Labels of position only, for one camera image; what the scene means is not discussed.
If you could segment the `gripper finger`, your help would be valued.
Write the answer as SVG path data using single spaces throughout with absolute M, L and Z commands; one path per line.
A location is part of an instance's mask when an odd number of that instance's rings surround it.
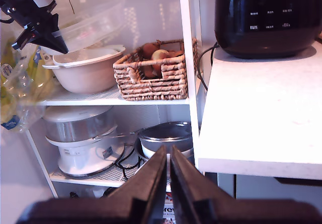
M 166 194 L 164 146 L 108 197 L 108 223 L 161 223 Z
M 68 53 L 68 48 L 62 37 L 54 37 L 53 35 L 48 34 L 44 36 L 35 36 L 29 42 L 51 51 L 56 51 L 62 54 Z
M 53 32 L 59 30 L 58 14 L 41 13 L 40 14 L 40 35 L 52 35 Z
M 170 174 L 177 223 L 231 223 L 222 209 L 231 196 L 201 174 L 176 147 L 171 150 Z

